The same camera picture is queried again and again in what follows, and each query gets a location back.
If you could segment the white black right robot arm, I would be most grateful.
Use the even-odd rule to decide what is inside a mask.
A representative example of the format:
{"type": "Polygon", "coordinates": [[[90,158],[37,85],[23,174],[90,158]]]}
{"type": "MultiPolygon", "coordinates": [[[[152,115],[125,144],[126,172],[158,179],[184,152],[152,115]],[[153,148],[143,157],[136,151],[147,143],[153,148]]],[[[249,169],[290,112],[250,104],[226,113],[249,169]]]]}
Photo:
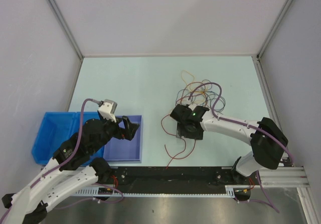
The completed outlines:
{"type": "Polygon", "coordinates": [[[231,178],[236,184],[244,184],[251,174],[262,168],[276,170],[288,144],[281,129],[266,117],[260,121],[227,118],[196,104],[178,104],[170,117],[177,122],[178,137],[202,140],[204,132],[213,132],[251,147],[251,151],[239,157],[231,169],[231,178]]]}

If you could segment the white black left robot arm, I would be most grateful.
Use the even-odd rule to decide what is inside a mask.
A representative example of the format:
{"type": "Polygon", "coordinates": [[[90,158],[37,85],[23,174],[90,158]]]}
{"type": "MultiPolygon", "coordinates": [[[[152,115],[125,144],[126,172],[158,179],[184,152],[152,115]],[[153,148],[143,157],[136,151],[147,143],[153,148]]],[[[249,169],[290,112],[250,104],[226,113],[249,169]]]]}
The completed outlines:
{"type": "Polygon", "coordinates": [[[48,212],[76,191],[108,182],[112,169],[102,157],[90,161],[79,173],[72,173],[111,139],[131,141],[138,129],[139,124],[132,123],[127,116],[81,121],[79,131],[61,144],[30,184],[18,193],[2,197],[6,212],[1,223],[40,223],[48,212]]]}

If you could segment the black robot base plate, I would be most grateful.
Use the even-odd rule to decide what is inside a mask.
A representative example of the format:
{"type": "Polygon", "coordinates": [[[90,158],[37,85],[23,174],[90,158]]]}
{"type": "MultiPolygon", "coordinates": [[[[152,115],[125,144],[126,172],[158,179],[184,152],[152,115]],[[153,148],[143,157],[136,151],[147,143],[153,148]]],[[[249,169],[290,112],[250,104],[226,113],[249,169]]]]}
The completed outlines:
{"type": "Polygon", "coordinates": [[[225,186],[258,186],[255,174],[232,175],[230,167],[117,167],[98,183],[127,194],[222,194],[225,186]]]}

